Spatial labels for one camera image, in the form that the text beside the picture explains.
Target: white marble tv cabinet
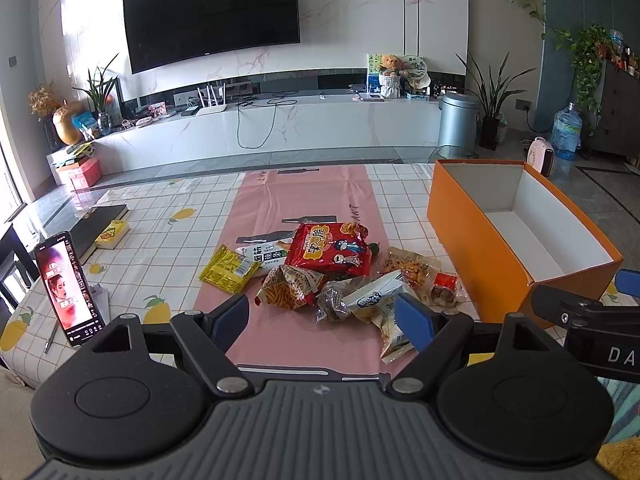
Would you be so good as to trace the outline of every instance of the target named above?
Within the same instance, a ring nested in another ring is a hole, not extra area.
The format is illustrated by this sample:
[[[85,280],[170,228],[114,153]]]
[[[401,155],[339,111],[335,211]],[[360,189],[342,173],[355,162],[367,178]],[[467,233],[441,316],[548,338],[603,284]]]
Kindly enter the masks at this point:
[[[385,102],[355,101],[354,94],[292,96],[295,105],[238,108],[224,112],[179,114],[144,128],[132,128],[95,141],[102,174],[138,170],[174,162],[225,155],[363,146],[436,146],[440,130],[437,101],[400,98]],[[265,105],[266,101],[255,101]],[[50,163],[61,153],[47,158]]]

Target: gold vase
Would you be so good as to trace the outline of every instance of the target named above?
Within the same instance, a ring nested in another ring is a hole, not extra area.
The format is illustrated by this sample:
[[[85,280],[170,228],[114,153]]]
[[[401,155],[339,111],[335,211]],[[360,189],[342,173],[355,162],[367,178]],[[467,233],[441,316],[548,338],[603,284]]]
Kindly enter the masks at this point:
[[[82,133],[78,130],[73,118],[84,112],[84,105],[78,101],[71,101],[62,105],[53,114],[53,123],[56,126],[58,136],[69,146],[77,144],[82,140]]]

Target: curved television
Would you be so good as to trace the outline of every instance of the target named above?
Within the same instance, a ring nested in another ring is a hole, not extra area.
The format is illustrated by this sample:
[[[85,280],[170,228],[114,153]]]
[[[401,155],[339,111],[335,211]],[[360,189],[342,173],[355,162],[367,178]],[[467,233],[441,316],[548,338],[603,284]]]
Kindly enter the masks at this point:
[[[123,0],[131,72],[254,46],[300,43],[298,0]]]

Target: trash can lid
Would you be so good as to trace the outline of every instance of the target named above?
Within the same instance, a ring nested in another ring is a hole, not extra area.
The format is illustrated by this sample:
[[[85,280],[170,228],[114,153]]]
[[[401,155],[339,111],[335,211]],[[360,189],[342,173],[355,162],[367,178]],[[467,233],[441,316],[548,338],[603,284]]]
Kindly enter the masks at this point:
[[[444,94],[442,100],[448,105],[454,105],[458,108],[480,109],[480,99],[475,95],[465,94]]]

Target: beige sofa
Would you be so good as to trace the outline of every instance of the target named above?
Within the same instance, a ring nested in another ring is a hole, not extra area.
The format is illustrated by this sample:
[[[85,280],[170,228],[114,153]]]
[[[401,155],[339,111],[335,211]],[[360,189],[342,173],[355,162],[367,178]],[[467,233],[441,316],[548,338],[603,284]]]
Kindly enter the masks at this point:
[[[0,367],[0,479],[22,480],[44,462],[29,420],[33,390]]]

